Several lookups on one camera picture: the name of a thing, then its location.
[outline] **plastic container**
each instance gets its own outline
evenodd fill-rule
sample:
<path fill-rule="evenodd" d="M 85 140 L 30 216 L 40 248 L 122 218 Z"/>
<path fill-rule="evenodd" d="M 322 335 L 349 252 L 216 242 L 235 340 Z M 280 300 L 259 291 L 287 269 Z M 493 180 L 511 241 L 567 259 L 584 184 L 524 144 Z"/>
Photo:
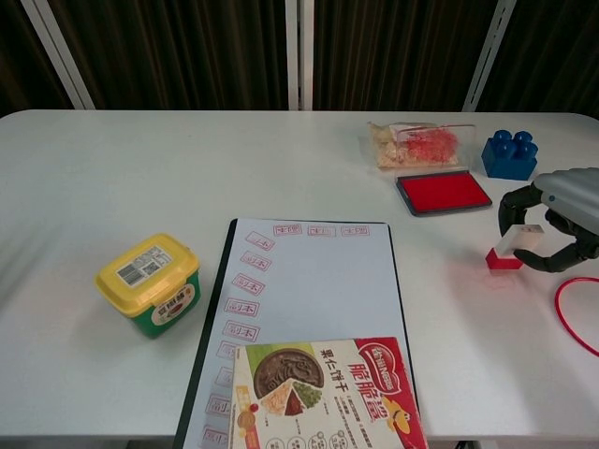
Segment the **plastic container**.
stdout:
<path fill-rule="evenodd" d="M 369 123 L 376 164 L 397 175 L 464 170 L 475 140 L 471 124 Z"/>
<path fill-rule="evenodd" d="M 156 234 L 102 268 L 95 285 L 117 311 L 155 337 L 199 301 L 199 261 L 173 237 Z"/>

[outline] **green container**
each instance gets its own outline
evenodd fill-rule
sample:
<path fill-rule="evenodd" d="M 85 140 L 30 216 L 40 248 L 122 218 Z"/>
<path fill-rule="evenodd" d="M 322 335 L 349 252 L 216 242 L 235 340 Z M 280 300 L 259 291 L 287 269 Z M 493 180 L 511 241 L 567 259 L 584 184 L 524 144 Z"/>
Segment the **green container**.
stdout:
<path fill-rule="evenodd" d="M 155 337 L 199 301 L 199 261 L 173 237 L 157 234 L 102 268 L 95 284 L 115 309 Z"/>

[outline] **barcode label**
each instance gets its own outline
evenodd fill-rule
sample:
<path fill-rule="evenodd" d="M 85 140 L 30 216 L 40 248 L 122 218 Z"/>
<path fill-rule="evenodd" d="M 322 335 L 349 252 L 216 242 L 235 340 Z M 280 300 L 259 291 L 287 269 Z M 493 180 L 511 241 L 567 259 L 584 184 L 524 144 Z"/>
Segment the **barcode label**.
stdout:
<path fill-rule="evenodd" d="M 123 267 L 120 267 L 116 274 L 129 287 L 134 287 L 164 268 L 172 261 L 172 257 L 160 248 L 153 246 L 143 254 L 138 255 Z"/>
<path fill-rule="evenodd" d="M 120 269 L 119 276 L 127 282 L 127 285 L 135 285 L 144 277 L 133 265 L 127 265 L 125 268 Z"/>

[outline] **white pole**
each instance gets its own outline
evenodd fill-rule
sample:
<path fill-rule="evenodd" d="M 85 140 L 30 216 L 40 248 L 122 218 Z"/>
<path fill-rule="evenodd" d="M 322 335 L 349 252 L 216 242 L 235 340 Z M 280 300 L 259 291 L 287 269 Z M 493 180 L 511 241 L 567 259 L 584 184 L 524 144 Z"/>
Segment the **white pole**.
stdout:
<path fill-rule="evenodd" d="M 314 0 L 299 0 L 300 100 L 302 110 L 312 110 L 314 95 Z"/>
<path fill-rule="evenodd" d="M 497 51 L 499 51 L 499 47 L 502 45 L 505 28 L 509 23 L 515 5 L 516 0 L 499 0 L 497 2 L 495 13 L 490 20 L 485 43 L 478 56 L 475 73 L 472 76 L 472 81 L 470 81 L 470 88 L 464 100 L 464 106 L 461 109 L 462 112 L 474 112 L 476 106 L 478 106 L 478 100 L 483 93 L 483 89 L 485 89 L 487 78 L 495 62 Z"/>
<path fill-rule="evenodd" d="M 298 0 L 285 0 L 285 30 L 287 40 L 287 91 L 289 110 L 298 110 L 300 108 Z"/>
<path fill-rule="evenodd" d="M 36 30 L 58 78 L 75 109 L 95 109 L 75 60 L 60 31 L 48 0 L 21 0 L 29 20 Z"/>

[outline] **red stamp mark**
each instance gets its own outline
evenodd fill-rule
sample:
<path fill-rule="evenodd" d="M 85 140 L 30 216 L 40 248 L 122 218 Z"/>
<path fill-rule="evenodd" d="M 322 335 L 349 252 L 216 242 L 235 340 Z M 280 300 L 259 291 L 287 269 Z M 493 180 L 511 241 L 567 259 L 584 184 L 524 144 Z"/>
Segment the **red stamp mark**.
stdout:
<path fill-rule="evenodd" d="M 255 297 L 262 293 L 262 290 L 266 287 L 262 282 L 258 282 L 256 279 L 252 279 L 244 274 L 235 276 L 233 285 L 239 287 L 241 290 L 245 290 L 247 293 L 251 293 Z"/>
<path fill-rule="evenodd" d="M 246 251 L 245 254 L 241 257 L 241 261 L 247 265 L 251 265 L 254 268 L 258 268 L 262 271 L 266 271 L 269 269 L 270 264 L 272 263 L 266 257 L 262 257 L 261 255 L 251 253 Z"/>
<path fill-rule="evenodd" d="M 224 388 L 229 388 L 233 385 L 233 370 L 225 367 L 221 367 L 216 376 L 215 384 L 221 385 Z"/>
<path fill-rule="evenodd" d="M 218 351 L 216 351 L 216 356 L 221 358 L 228 358 L 229 360 L 233 360 L 235 358 L 235 349 L 237 348 L 237 344 L 231 343 L 230 341 L 221 341 L 220 346 L 218 347 Z"/>
<path fill-rule="evenodd" d="M 371 230 L 366 225 L 341 226 L 341 235 L 344 237 L 370 236 Z"/>
<path fill-rule="evenodd" d="M 335 237 L 337 230 L 335 226 L 311 224 L 308 226 L 308 235 L 313 237 Z"/>
<path fill-rule="evenodd" d="M 245 238 L 246 241 L 249 241 L 253 245 L 257 246 L 261 250 L 270 251 L 274 246 L 274 241 L 264 237 L 262 234 L 258 234 L 257 232 L 250 232 L 250 234 Z"/>
<path fill-rule="evenodd" d="M 226 447 L 228 444 L 228 436 L 226 432 L 222 430 L 216 430 L 215 428 L 205 426 L 204 435 L 202 440 L 208 444 Z"/>
<path fill-rule="evenodd" d="M 301 234 L 301 224 L 277 224 L 274 227 L 275 236 L 298 236 Z"/>
<path fill-rule="evenodd" d="M 257 316 L 259 308 L 260 304 L 257 302 L 243 301 L 234 297 L 228 297 L 225 304 L 225 311 L 245 316 Z"/>
<path fill-rule="evenodd" d="M 206 406 L 206 413 L 228 418 L 230 411 L 230 399 L 223 398 L 222 396 L 210 395 L 210 398 L 208 399 L 208 405 Z"/>
<path fill-rule="evenodd" d="M 225 323 L 225 328 L 223 329 L 223 335 L 251 342 L 256 341 L 258 332 L 260 332 L 260 328 L 257 326 L 245 325 L 230 320 Z"/>

